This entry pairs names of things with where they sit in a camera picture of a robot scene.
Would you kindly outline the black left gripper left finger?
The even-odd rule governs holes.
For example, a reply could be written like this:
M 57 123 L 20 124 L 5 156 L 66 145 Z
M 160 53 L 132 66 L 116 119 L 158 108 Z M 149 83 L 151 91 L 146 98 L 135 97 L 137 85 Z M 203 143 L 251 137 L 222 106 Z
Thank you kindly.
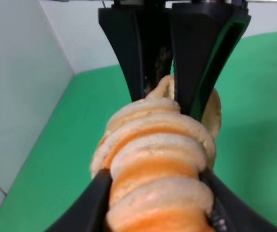
M 111 184 L 110 171 L 100 170 L 81 196 L 47 231 L 102 232 Z

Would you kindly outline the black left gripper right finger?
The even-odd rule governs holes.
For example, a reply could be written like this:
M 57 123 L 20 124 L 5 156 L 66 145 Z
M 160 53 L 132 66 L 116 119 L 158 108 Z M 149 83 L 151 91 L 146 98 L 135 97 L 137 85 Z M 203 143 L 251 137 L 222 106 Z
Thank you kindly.
M 277 227 L 243 203 L 209 169 L 200 180 L 212 190 L 215 200 L 210 223 L 217 232 L 277 232 Z

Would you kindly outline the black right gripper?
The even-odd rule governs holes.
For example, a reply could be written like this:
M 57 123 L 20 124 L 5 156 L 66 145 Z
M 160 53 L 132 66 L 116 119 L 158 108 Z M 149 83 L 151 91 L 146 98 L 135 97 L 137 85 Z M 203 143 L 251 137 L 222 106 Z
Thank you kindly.
M 250 19 L 244 0 L 114 0 L 99 9 L 132 101 L 170 74 L 174 55 L 175 100 L 198 121 Z

